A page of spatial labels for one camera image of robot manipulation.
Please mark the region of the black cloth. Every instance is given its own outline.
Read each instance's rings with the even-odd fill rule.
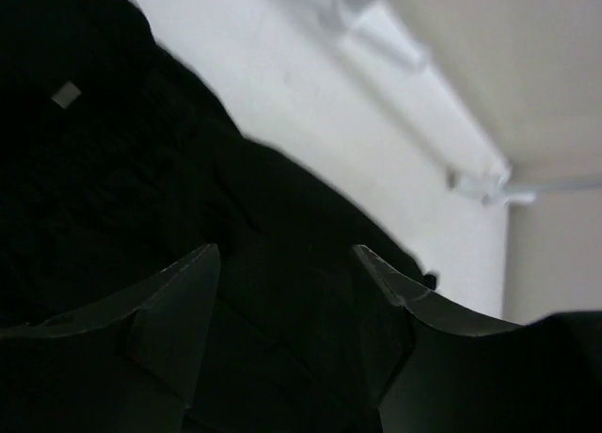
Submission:
[[[190,420],[229,432],[361,422],[347,255],[366,244],[421,281],[415,260],[345,197],[243,137],[127,1],[6,5],[4,321],[42,321],[216,243],[222,274]],[[82,94],[63,110],[51,98],[68,81]]]

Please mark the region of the black garment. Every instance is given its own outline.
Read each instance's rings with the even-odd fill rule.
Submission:
[[[309,172],[241,136],[125,0],[18,0],[0,12],[6,37],[0,55],[19,75],[0,82],[19,94],[1,103],[7,321],[80,307],[216,243],[218,300],[189,417],[217,431],[361,422],[347,254],[366,244],[421,281],[414,259]],[[82,95],[62,110],[51,97],[67,81]]]

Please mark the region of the dark fabric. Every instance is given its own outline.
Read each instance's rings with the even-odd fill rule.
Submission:
[[[2,103],[5,321],[80,307],[216,243],[218,305],[191,418],[217,431],[358,422],[347,254],[366,244],[421,281],[414,259],[335,190],[241,136],[124,0],[23,1],[33,6],[13,11],[24,24],[0,52],[22,75],[0,87],[19,93]],[[0,14],[3,39],[15,25]],[[33,26],[46,19],[50,31]],[[49,99],[70,80],[82,95],[62,110]]]

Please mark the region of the beige wall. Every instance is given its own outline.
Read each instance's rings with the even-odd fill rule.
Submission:
[[[597,166],[539,168],[520,179],[602,174]],[[557,311],[602,310],[602,190],[547,194],[513,207],[508,240],[505,318],[528,323]]]

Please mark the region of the clothing tag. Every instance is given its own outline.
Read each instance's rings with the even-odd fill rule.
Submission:
[[[55,93],[53,96],[53,101],[55,101],[58,106],[66,110],[81,93],[82,91],[80,91],[76,85],[74,85],[72,82],[67,82],[65,85],[63,85],[63,88]]]

